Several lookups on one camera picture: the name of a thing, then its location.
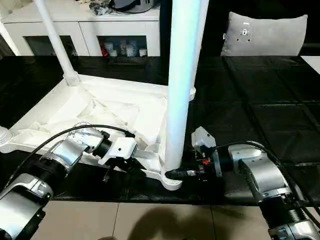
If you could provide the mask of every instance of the robotic arm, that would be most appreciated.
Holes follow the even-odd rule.
[[[83,153],[100,157],[99,163],[107,169],[104,181],[116,166],[144,176],[145,168],[133,157],[137,149],[135,139],[118,137],[111,142],[109,137],[92,127],[74,130],[14,179],[0,193],[0,240],[28,240],[33,236],[45,217],[44,206]],[[214,137],[202,127],[192,134],[192,145],[201,164],[193,169],[168,171],[167,178],[206,179],[212,174],[220,178],[223,172],[233,170],[245,176],[273,240],[320,240],[314,224],[296,205],[290,186],[266,152],[249,144],[234,144],[217,151]]]
[[[233,170],[246,178],[252,195],[260,207],[273,240],[320,240],[314,224],[305,217],[286,179],[266,152],[249,144],[213,148],[216,142],[203,127],[192,133],[192,146],[200,153],[197,169],[177,169],[166,172],[167,178],[183,180],[206,175],[221,177]]]
[[[144,174],[144,167],[135,160],[137,143],[133,137],[118,137],[95,128],[71,131],[65,140],[57,142],[36,161],[28,171],[19,175],[0,193],[0,240],[28,240],[45,217],[43,207],[48,203],[83,153],[99,156],[107,161],[108,170],[115,166]]]

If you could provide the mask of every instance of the black cable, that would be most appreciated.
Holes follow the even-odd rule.
[[[229,147],[229,146],[232,146],[232,145],[239,145],[239,144],[251,145],[251,146],[256,147],[257,149],[262,150],[265,153],[267,153],[271,157],[271,160],[273,160],[274,163],[279,167],[279,170],[282,172],[284,178],[287,180],[287,182],[288,182],[288,184],[289,184],[289,186],[291,188],[291,191],[295,195],[296,199],[299,200],[299,195],[298,195],[298,192],[297,192],[297,190],[295,188],[295,184],[300,188],[302,194],[307,198],[307,200],[312,205],[314,210],[320,216],[320,209],[318,208],[316,202],[312,199],[312,197],[310,196],[308,191],[305,189],[305,187],[302,186],[292,174],[290,174],[290,172],[287,170],[286,166],[269,149],[265,148],[264,146],[260,145],[259,143],[255,143],[255,142],[252,142],[252,141],[235,141],[235,142],[230,142],[230,143],[227,143],[227,144],[215,146],[215,147],[212,148],[212,150],[215,151],[215,150],[220,149],[220,148],[225,148],[225,147]],[[312,215],[306,208],[304,209],[304,212],[308,216]],[[319,227],[320,227],[320,223],[314,217],[313,217],[313,219],[315,220],[314,223],[317,226],[319,225]]]
[[[63,134],[69,133],[71,131],[74,130],[78,130],[78,129],[87,129],[87,128],[104,128],[104,129],[113,129],[116,131],[120,131],[123,132],[125,134],[126,137],[130,137],[130,138],[134,138],[135,135],[127,130],[124,130],[122,128],[116,127],[116,126],[109,126],[109,125],[103,125],[103,124],[88,124],[88,125],[81,125],[81,126],[74,126],[71,127],[69,129],[66,129],[62,132],[59,132],[55,135],[53,135],[52,137],[50,137],[48,140],[46,140],[45,142],[43,142],[42,144],[40,144],[36,149],[34,149],[24,160],[22,160],[22,162],[19,164],[19,166],[15,169],[15,171],[13,172],[13,174],[11,174],[8,182],[6,183],[6,185],[4,186],[4,189],[7,188],[9,186],[9,184],[11,183],[12,179],[17,175],[17,173],[19,172],[19,170],[22,168],[22,166],[34,155],[36,154],[40,149],[42,149],[45,145],[47,145],[48,143],[50,143],[52,140],[56,139],[57,137],[60,137]]]

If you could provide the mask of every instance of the gray pillow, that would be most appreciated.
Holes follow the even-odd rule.
[[[297,56],[305,41],[307,18],[254,19],[231,11],[221,56]]]

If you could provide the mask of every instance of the black tablecloth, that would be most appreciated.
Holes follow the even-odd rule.
[[[160,58],[75,57],[80,74],[160,85],[168,84],[167,64]],[[0,126],[10,128],[61,79],[55,57],[5,57],[0,60]],[[189,105],[185,154],[191,133],[203,126],[217,144],[251,140],[271,148],[320,203],[320,75],[300,57],[202,58],[196,95]],[[27,155],[0,153],[0,187]],[[55,199],[185,204],[254,203],[240,175],[225,173],[208,182],[185,181],[168,191],[157,180],[114,171],[102,183],[104,169],[78,164]]]

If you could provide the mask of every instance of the tile floor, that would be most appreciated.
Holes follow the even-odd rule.
[[[51,201],[45,212],[32,240],[270,239],[258,207]]]

